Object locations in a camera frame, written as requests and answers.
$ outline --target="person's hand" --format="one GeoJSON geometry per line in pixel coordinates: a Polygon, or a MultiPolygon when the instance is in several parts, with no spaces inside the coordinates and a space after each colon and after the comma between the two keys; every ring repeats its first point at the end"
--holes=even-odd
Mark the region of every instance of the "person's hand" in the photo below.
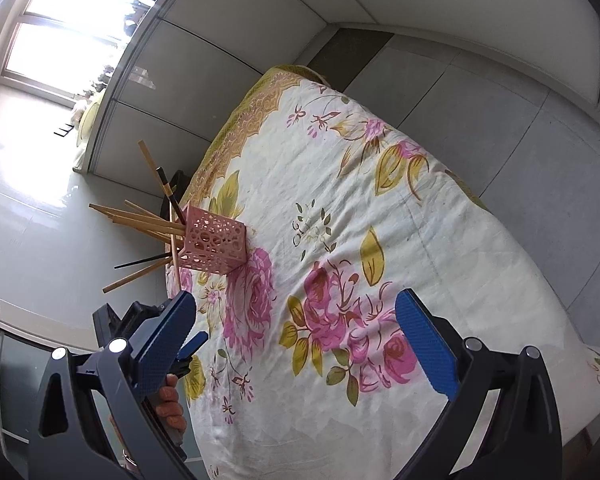
{"type": "Polygon", "coordinates": [[[182,416],[184,409],[178,402],[178,391],[176,390],[178,378],[173,374],[168,374],[166,382],[167,385],[158,390],[158,396],[164,402],[155,407],[155,413],[166,419],[169,426],[184,433],[187,429],[187,421],[182,416]]]}

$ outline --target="floor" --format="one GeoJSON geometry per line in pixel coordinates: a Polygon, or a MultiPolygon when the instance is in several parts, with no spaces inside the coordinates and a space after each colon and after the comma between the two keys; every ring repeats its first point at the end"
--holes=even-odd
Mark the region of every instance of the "floor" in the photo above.
{"type": "Polygon", "coordinates": [[[68,325],[90,328],[105,302],[119,313],[135,300],[166,298],[154,272],[109,294],[102,287],[163,252],[160,242],[115,226],[91,202],[123,208],[128,199],[159,212],[161,200],[97,176],[72,171],[75,133],[53,130],[70,110],[0,86],[0,298],[68,325]]]}
{"type": "Polygon", "coordinates": [[[600,346],[600,126],[535,80],[457,48],[394,36],[376,52],[345,93],[458,174],[538,264],[583,340],[600,346]]]}

